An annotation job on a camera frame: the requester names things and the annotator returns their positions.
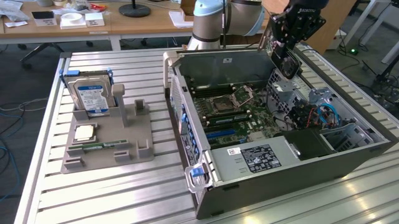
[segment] workbench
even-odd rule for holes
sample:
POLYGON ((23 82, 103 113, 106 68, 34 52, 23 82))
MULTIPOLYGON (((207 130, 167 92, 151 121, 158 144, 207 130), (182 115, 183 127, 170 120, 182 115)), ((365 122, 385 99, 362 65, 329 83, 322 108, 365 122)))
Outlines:
MULTIPOLYGON (((330 46, 345 18, 357 0, 334 0, 322 10, 322 16, 327 20, 326 25, 309 39, 307 43, 323 53, 330 46)), ((163 7, 179 9, 181 5, 173 2, 147 2, 163 7)), ((273 13, 281 13, 287 6, 289 0, 263 0, 263 6, 273 13)), ((50 11, 57 8, 41 7, 37 2, 25 2, 22 11, 31 17, 29 25, 9 28, 3 22, 11 22, 9 18, 0 18, 0 42, 2 44, 18 43, 45 43, 45 42, 74 42, 110 40, 113 50, 121 50, 122 39, 153 38, 153 37, 178 37, 191 36, 193 28, 177 28, 170 18, 170 9, 149 5, 151 8, 150 16, 143 18, 130 18, 119 13, 119 7, 129 2, 99 2, 107 5, 110 14, 105 15, 106 26, 81 29, 62 30, 61 26, 38 27, 34 22, 33 13, 35 11, 50 11)), ((263 32, 269 23, 269 16, 263 22, 263 32)))
MULTIPOLYGON (((167 50, 178 49, 74 53, 61 58, 15 223, 398 223, 398 145, 341 179, 197 220, 163 93, 162 55, 167 50), (62 157, 74 103, 59 70, 107 68, 114 70, 115 83, 126 86, 125 103, 133 104, 135 99, 143 98, 150 104, 155 159, 65 175, 61 174, 62 157)), ((311 51, 305 54, 399 136, 398 119, 319 54, 311 51)), ((325 87, 309 67, 302 68, 307 81, 317 88, 325 87)))

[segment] wooden desk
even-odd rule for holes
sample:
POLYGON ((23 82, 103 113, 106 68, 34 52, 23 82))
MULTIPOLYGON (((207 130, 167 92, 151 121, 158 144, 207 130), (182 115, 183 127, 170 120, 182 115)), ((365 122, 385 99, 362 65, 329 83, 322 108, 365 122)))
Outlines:
MULTIPOLYGON (((327 8, 322 11, 322 16, 327 19, 327 24, 307 41, 307 43, 323 53, 333 41, 335 32, 343 23, 346 15, 357 0, 333 0, 327 8)), ((263 6, 270 12, 281 13, 289 0, 263 0, 263 6)), ((170 19, 169 9, 149 6, 153 10, 151 15, 143 18, 130 18, 119 14, 119 7, 127 2, 105 3, 111 12, 105 16, 106 26, 82 29, 62 30, 59 25, 38 27, 33 18, 33 11, 49 11, 55 8, 41 7, 35 2, 25 2, 22 11, 33 18, 29 25, 9 28, 0 25, 0 38, 5 43, 38 43, 38 42, 67 42, 89 40, 110 40, 113 49, 121 50, 119 40, 127 38, 151 38, 191 36, 191 28, 177 28, 170 19)), ((170 8, 179 8, 179 4, 171 2, 157 3, 170 8)))

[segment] blue cable on floor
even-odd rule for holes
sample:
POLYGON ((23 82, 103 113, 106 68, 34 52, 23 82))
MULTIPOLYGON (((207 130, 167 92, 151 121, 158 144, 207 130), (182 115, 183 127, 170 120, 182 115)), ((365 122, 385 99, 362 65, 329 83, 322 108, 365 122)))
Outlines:
MULTIPOLYGON (((5 139, 5 138, 9 138, 10 136, 13 136, 13 135, 22 129, 22 127, 23 127, 23 125, 25 125, 25 120, 23 120, 23 117, 21 117, 21 116, 7 115, 7 114, 5 114, 5 113, 0 113, 0 116, 5 116, 5 117, 13 117, 13 118, 19 118, 19 120, 21 120, 21 126, 18 127, 18 129, 17 129, 14 132, 11 132, 7 136, 5 136, 5 137, 0 138, 0 139, 5 139)), ((17 176, 18 176, 18 183, 17 183, 17 185, 14 186, 11 192, 10 192, 3 198, 0 198, 0 202, 3 202, 3 200, 5 200, 10 195, 13 195, 14 192, 18 190, 18 188, 19 188, 19 186, 21 186, 21 176, 19 176, 19 167, 18 167, 18 165, 17 165, 17 163, 15 163, 15 158, 14 158, 14 154, 13 154, 13 152, 11 152, 6 147, 0 147, 0 149, 5 151, 6 154, 9 154, 9 157, 10 157, 11 163, 13 163, 13 166, 14 166, 14 168, 15 168, 17 176)))
POLYGON ((5 153, 9 153, 9 156, 11 158, 11 163, 14 165, 15 172, 17 172, 17 175, 18 175, 18 183, 17 183, 14 189, 11 190, 11 192, 3 198, 0 198, 0 202, 2 202, 9 197, 9 195, 13 195, 14 192, 17 191, 17 189, 18 189, 18 187, 21 185, 21 177, 19 177, 19 168, 18 168, 18 165, 15 163, 15 159, 14 159, 14 155, 13 155, 11 151, 7 148, 5 148, 5 147, 0 147, 0 149, 5 150, 5 153))

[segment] aluminum table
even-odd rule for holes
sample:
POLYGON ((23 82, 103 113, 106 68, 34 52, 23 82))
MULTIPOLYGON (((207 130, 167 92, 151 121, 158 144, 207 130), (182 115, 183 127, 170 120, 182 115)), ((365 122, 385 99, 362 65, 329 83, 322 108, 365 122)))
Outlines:
MULTIPOLYGON (((342 179, 197 220, 162 87, 167 50, 74 53, 61 59, 58 70, 113 68, 115 82, 127 89, 125 103, 141 98, 150 103, 157 156, 151 162, 61 174, 74 104, 57 73, 15 223, 399 223, 398 145, 342 179)), ((321 55, 310 51, 306 55, 399 136, 399 121, 321 55)), ((303 70, 307 81, 323 87, 315 73, 306 66, 303 70)))

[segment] hard drive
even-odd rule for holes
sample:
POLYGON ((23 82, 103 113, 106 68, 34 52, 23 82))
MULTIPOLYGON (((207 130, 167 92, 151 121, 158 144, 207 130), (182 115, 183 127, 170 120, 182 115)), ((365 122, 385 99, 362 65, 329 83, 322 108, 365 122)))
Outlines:
POLYGON ((90 117, 110 114, 110 107, 117 106, 111 93, 113 71, 69 71, 63 81, 70 90, 78 110, 86 110, 90 117))

